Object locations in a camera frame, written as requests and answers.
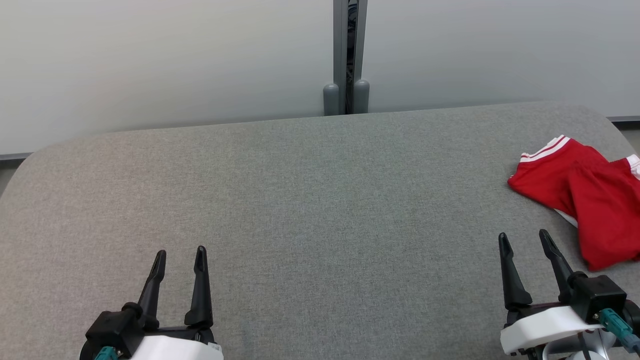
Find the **gray upholstered surface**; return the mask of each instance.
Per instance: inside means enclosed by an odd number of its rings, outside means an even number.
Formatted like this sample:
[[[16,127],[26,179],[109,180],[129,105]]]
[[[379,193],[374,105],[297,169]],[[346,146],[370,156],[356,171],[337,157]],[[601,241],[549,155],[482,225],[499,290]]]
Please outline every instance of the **gray upholstered surface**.
[[[603,116],[525,103],[115,133],[30,156],[0,199],[0,359],[72,359],[168,252],[159,318],[188,310],[209,250],[227,359],[503,358],[497,235],[536,302],[538,240],[576,270],[576,231],[506,185],[566,134],[632,152]],[[640,300],[640,264],[606,271]]]

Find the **black bracket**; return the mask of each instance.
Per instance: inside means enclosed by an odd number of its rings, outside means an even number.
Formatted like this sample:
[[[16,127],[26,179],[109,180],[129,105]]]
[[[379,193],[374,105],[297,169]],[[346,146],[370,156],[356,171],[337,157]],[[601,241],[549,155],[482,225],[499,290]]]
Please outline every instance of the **black bracket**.
[[[138,303],[128,302],[121,311],[103,311],[89,328],[86,342],[80,353],[80,360],[93,360],[103,347],[116,349],[123,357],[131,357],[145,336],[164,335],[171,338],[215,343],[211,326],[213,310],[211,306],[211,285],[207,249],[199,246],[193,271],[195,282],[191,296],[191,309],[184,316],[183,327],[160,328],[157,319],[160,283],[164,279],[166,251],[160,250]]]
[[[588,277],[583,272],[574,272],[558,249],[548,231],[541,229],[540,242],[546,257],[551,261],[560,294],[558,302],[533,304],[531,295],[525,290],[513,264],[513,250],[506,234],[498,236],[500,247],[500,267],[502,270],[502,289],[504,307],[508,310],[504,327],[513,325],[526,316],[531,316],[552,307],[571,306],[587,323],[597,323],[593,315],[605,308],[617,312],[634,329],[640,331],[640,308],[627,300],[627,294],[605,275]],[[529,359],[539,359],[544,345],[520,349]]]

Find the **gray floor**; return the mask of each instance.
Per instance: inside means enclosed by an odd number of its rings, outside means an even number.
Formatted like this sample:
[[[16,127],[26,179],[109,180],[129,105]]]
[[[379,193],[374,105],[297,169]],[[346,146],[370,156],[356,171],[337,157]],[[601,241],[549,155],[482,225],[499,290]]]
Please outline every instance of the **gray floor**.
[[[622,133],[636,152],[640,152],[640,130],[624,130]],[[18,164],[14,161],[0,162],[0,196],[17,168]]]

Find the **gray pole base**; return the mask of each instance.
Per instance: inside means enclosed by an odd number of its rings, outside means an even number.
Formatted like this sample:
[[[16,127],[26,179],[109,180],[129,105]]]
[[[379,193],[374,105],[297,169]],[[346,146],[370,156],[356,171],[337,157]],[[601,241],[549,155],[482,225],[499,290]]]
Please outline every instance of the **gray pole base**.
[[[324,115],[340,115],[340,88],[336,84],[328,84],[322,90],[324,97]]]
[[[369,112],[369,82],[360,79],[353,84],[353,113]]]

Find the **white stripe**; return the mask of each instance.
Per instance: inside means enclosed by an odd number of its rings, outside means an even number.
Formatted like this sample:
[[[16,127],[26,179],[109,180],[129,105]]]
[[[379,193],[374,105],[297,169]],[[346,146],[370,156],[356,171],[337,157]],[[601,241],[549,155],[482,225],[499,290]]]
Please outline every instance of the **white stripe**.
[[[536,152],[535,152],[535,153],[533,153],[533,154],[527,154],[526,152],[523,152],[523,153],[522,153],[522,156],[526,156],[526,157],[528,157],[528,158],[532,158],[532,157],[534,157],[535,155],[538,155],[539,153],[543,152],[544,150],[551,148],[551,145],[555,145],[555,144],[556,144],[557,142],[559,142],[562,138],[564,138],[564,135],[560,135],[560,136],[558,136],[557,138],[553,138],[553,139],[551,139],[551,141],[549,141],[545,146],[543,146],[543,147],[542,147],[542,149],[540,149],[540,150],[536,151]]]
[[[571,225],[573,225],[575,227],[578,227],[578,221],[576,221],[573,217],[570,217],[567,213],[564,213],[564,212],[562,212],[562,211],[560,211],[558,209],[554,209],[554,210],[556,210],[560,214],[561,217],[563,217],[566,221],[568,221],[569,224],[571,224]]]
[[[554,152],[560,150],[566,143],[569,142],[569,140],[571,140],[571,138],[563,138],[562,141],[560,141],[557,145],[553,146],[551,149],[547,149],[531,158],[520,158],[520,162],[521,163],[528,163],[530,161],[536,161],[538,159],[542,159],[545,156],[549,156],[551,154],[553,154]]]
[[[629,162],[629,167],[633,168],[638,166],[638,163],[640,163],[640,158],[638,158],[638,155],[633,154],[627,156],[627,161]]]

